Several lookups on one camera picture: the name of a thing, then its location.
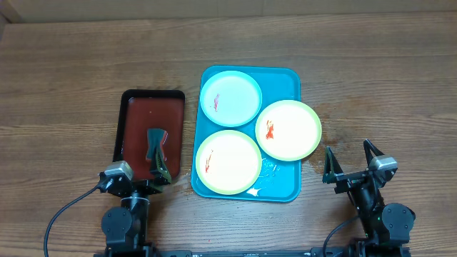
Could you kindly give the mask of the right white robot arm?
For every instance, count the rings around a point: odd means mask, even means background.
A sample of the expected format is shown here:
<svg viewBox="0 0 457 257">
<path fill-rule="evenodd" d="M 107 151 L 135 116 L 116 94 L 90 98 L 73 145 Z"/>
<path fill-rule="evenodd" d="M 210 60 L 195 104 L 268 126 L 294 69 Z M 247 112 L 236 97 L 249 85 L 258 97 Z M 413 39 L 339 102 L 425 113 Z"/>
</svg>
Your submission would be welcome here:
<svg viewBox="0 0 457 257">
<path fill-rule="evenodd" d="M 400 203 L 386 204 L 380 189 L 398 170 L 394 157 L 384 154 L 368 139 L 363 141 L 367 167 L 363 171 L 345 174 L 329 146 L 325 149 L 323 182 L 336 185 L 335 193 L 347 193 L 357 215 L 335 227 L 326 237 L 322 256 L 410 256 L 404 245 L 410 241 L 415 213 Z M 331 237 L 343 227 L 359 220 L 364 238 L 353 238 L 341 250 L 328 249 Z"/>
</svg>

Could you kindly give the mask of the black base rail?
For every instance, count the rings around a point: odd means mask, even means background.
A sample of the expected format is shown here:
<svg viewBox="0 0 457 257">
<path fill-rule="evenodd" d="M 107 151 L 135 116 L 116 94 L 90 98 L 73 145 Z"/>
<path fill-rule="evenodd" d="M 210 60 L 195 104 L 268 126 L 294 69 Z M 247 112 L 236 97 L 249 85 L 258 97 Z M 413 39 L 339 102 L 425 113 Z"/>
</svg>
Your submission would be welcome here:
<svg viewBox="0 0 457 257">
<path fill-rule="evenodd" d="M 156 248 L 146 247 L 143 251 L 130 253 L 112 253 L 106 250 L 103 253 L 95 253 L 94 257 L 108 256 L 160 256 L 160 257 L 344 257 L 359 256 L 357 253 L 349 253 L 345 247 L 330 247 L 323 254 L 322 247 L 313 247 L 308 250 L 300 251 L 209 251 L 209 252 L 191 252 L 189 250 L 159 251 Z"/>
</svg>

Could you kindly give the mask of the black tray with red water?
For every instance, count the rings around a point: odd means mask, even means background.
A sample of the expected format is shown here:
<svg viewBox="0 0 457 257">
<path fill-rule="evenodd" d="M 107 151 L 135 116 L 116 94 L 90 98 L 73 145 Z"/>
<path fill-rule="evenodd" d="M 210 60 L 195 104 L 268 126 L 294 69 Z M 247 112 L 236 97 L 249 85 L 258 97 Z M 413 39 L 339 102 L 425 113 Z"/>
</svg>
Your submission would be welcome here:
<svg viewBox="0 0 457 257">
<path fill-rule="evenodd" d="M 147 131 L 167 132 L 163 151 L 172 178 L 181 165 L 185 95 L 179 90 L 129 89 L 122 94 L 113 161 L 126 161 L 135 180 L 152 179 Z"/>
</svg>

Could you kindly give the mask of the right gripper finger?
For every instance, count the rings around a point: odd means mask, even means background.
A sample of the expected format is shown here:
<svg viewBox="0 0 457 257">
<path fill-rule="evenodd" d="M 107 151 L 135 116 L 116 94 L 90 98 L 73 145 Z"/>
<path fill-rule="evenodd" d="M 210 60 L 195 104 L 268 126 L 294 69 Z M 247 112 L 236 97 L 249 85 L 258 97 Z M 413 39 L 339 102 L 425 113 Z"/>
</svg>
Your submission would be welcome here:
<svg viewBox="0 0 457 257">
<path fill-rule="evenodd" d="M 325 164 L 323 171 L 323 183 L 336 183 L 339 180 L 339 177 L 343 175 L 343 170 L 339 165 L 338 160 L 336 159 L 333 151 L 330 146 L 325 148 Z"/>
<path fill-rule="evenodd" d="M 363 149 L 366 156 L 366 162 L 368 166 L 375 166 L 379 156 L 383 156 L 384 153 L 380 151 L 369 139 L 363 141 Z"/>
</svg>

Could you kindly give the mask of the light blue plate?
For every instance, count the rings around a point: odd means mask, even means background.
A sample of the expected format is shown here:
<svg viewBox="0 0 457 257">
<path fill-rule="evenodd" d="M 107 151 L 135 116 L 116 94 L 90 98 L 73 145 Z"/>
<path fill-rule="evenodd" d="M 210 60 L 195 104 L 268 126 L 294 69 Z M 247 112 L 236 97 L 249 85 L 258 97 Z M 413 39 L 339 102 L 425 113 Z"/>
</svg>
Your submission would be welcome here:
<svg viewBox="0 0 457 257">
<path fill-rule="evenodd" d="M 258 114 L 262 92 L 252 76 L 241 71 L 222 71 L 204 82 L 199 102 L 204 114 L 215 124 L 237 127 Z"/>
</svg>

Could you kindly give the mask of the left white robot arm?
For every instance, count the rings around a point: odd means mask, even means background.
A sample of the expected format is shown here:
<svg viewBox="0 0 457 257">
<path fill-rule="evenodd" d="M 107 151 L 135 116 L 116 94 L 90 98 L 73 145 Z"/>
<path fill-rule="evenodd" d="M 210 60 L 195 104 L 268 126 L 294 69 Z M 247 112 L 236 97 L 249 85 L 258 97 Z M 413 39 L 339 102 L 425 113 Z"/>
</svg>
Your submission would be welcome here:
<svg viewBox="0 0 457 257">
<path fill-rule="evenodd" d="M 134 180 L 133 169 L 126 161 L 112 163 L 99 174 L 99 190 L 121 199 L 121 205 L 110 208 L 101 219 L 106 236 L 105 256 L 160 256 L 154 243 L 147 241 L 149 196 L 162 193 L 171 182 L 163 149 L 155 146 L 149 154 L 151 172 L 156 177 Z"/>
</svg>

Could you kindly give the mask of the green plate with ketchup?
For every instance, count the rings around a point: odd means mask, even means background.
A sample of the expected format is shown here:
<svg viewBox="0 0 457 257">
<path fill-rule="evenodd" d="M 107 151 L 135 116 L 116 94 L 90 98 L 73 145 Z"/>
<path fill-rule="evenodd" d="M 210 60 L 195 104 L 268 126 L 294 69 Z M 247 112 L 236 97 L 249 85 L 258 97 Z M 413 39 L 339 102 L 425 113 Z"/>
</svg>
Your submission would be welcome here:
<svg viewBox="0 0 457 257">
<path fill-rule="evenodd" d="M 298 161 L 312 154 L 321 140 L 321 121 L 308 105 L 281 100 L 258 116 L 256 140 L 261 149 L 279 161 Z"/>
</svg>

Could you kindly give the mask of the dark green scrub sponge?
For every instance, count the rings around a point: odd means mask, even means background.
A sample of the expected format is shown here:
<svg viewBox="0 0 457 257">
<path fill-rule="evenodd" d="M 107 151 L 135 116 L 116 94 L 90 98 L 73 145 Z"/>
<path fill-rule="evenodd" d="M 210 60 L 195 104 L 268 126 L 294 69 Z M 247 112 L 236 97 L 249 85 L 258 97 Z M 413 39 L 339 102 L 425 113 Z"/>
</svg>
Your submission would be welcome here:
<svg viewBox="0 0 457 257">
<path fill-rule="evenodd" d="M 159 159 L 161 162 L 166 160 L 164 144 L 166 143 L 168 132 L 160 128 L 150 128 L 147 131 L 148 150 L 146 158 L 152 160 Z"/>
</svg>

